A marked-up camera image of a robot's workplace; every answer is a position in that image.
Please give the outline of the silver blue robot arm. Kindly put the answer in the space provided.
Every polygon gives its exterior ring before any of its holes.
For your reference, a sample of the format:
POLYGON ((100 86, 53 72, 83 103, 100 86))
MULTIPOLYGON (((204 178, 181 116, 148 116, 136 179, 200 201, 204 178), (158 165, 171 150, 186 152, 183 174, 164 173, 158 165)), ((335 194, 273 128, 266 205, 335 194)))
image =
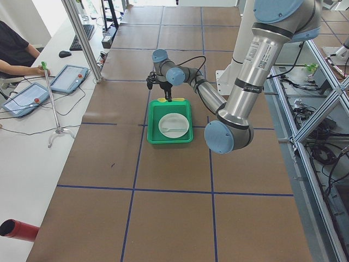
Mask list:
POLYGON ((216 116, 204 130, 207 146, 224 154, 248 146, 254 137, 249 115, 272 66, 286 43, 318 36, 322 1, 247 1, 231 64, 226 69, 228 99, 196 68, 172 62, 163 49, 152 54, 154 78, 171 99, 171 88, 190 85, 216 116))

